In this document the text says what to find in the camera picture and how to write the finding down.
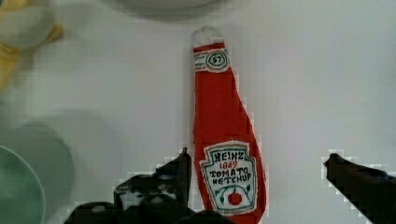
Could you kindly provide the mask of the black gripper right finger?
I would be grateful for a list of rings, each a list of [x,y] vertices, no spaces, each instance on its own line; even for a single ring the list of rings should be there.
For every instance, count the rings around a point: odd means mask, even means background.
[[[326,178],[373,224],[395,224],[395,177],[332,153]]]

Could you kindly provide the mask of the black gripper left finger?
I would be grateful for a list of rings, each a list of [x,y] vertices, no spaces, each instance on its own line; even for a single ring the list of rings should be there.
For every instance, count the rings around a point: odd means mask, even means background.
[[[191,157],[186,150],[151,175],[135,175],[115,187],[113,201],[84,203],[64,224],[233,224],[213,210],[188,207]]]

